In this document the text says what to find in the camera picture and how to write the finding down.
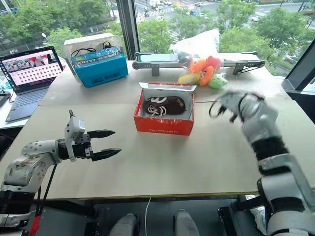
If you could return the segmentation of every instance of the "tabletop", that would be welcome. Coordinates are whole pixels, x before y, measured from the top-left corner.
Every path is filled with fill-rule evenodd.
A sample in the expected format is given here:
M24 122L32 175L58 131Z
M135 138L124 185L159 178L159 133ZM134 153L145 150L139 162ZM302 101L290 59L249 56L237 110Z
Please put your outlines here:
M180 68L160 68L160 76L153 77L150 69L135 70L132 61L127 62L129 75L102 85L86 88L75 80L70 69L66 67L61 75L50 85L47 94L40 105L61 104L134 104L141 91L138 82L177 82L179 76L185 73ZM226 68L229 81L226 89L241 89L253 91L266 97L288 97L281 86L281 80L276 80L263 67L251 72L232 75L232 68ZM198 87L195 93L196 102L211 101L218 98L221 90L210 89L208 86Z
M312 139L315 126L295 101L268 98L267 102L279 111L277 125L283 140L315 186ZM230 124L232 114L228 112L217 119L209 118L209 106L209 103L195 104L190 136L137 132L133 119L135 104L39 106L1 161L0 177L26 143L63 138L68 110L72 109L86 122L87 131L116 132L92 140L94 151L106 148L122 151L96 162L87 159L62 162L57 167L49 199L256 193L260 175L240 122ZM42 189L47 182L45 178Z
M121 148L116 156L92 162L78 159L59 164L49 199L133 198L158 196L204 196L256 193L260 174L252 148L241 131L241 123L229 123L226 112L211 119L208 110L220 90L209 87L195 92L194 126L190 136L137 132L133 114L141 88L138 82L176 82L183 69L160 69L152 77L148 69L92 88L76 81L70 70L56 78L40 106L22 129L0 164L0 178L7 165L34 140L60 139L68 122L68 110L86 122L87 131L111 129L116 134L92 140L94 151ZM296 156L311 186L315 186L315 126L291 100L266 68L233 76L225 70L227 89L263 94L279 111L277 125L288 149ZM45 178L42 188L47 186Z

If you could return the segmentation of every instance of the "car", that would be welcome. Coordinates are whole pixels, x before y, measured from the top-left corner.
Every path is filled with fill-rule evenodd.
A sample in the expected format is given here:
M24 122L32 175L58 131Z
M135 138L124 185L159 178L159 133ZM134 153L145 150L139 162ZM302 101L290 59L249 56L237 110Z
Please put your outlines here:
M172 5L172 3L170 2L170 1L163 1L163 3L165 4L165 5L167 5L167 6L171 6Z
M202 3L202 2L196 2L196 3L195 3L195 6L202 7L202 6L203 6L203 3Z
M206 14L203 14L203 13L200 13L199 16L205 18L206 20L209 19L209 17Z
M286 55L284 60L289 62L292 65L295 65L297 61L299 60L299 58L296 55L292 55L292 56Z
M195 10L191 10L191 11L189 12L189 15L191 15L191 16L197 16L198 13L197 13L197 11L195 11Z
M253 16L253 17L252 17L252 21L258 22L258 21L259 21L259 17L258 17L258 16Z

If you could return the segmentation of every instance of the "cardboard box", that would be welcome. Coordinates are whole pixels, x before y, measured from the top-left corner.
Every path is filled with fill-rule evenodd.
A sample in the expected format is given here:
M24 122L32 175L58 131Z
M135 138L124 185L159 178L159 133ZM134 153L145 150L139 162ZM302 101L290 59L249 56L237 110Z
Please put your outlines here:
M122 40L119 36L113 35L112 33L100 33L66 40L62 47L63 54L71 61L71 53L75 50L94 48L98 51L103 48L105 41L109 42L112 46L122 47Z
M139 83L141 94L134 113L136 128L141 132L189 135L193 127L193 91L196 86L186 84ZM143 109L152 97L178 96L185 102L186 110L180 115L152 116Z

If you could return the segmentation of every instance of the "white cable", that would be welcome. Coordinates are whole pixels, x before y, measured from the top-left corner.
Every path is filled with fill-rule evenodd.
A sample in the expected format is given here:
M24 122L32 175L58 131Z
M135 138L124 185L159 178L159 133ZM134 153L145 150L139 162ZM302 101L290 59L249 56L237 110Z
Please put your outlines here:
M151 198L148 201L148 204L147 204L147 207L146 207L146 213L145 213L145 216L144 216L144 229L145 229L145 232L146 232L146 236L148 236L148 234L147 234L147 212L148 212L148 207L149 207L150 201L151 201Z

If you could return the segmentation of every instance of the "green plush toy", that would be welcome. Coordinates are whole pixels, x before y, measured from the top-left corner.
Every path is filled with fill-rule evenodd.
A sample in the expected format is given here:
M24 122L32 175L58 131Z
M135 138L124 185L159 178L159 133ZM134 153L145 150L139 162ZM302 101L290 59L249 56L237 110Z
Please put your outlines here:
M225 73L214 74L212 79L208 82L208 86L212 89L221 89L227 84L227 80L224 78Z

